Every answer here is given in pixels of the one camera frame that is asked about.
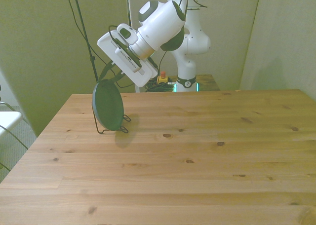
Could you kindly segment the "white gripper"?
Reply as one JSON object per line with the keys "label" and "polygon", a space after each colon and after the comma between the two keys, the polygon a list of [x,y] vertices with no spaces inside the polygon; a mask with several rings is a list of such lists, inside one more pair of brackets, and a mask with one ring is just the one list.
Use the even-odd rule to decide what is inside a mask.
{"label": "white gripper", "polygon": [[118,39],[122,44],[128,47],[127,43],[119,36],[118,32],[111,32],[111,34],[114,39],[111,38],[110,33],[106,33],[97,41],[97,45],[112,60],[103,68],[98,79],[99,82],[114,66],[114,63],[122,70],[122,72],[117,73],[112,78],[113,83],[122,79],[126,74],[136,86],[143,87],[150,79],[158,75],[158,71],[148,60],[144,61],[135,58],[135,60],[138,61],[136,62],[122,47],[116,44],[115,41]]}

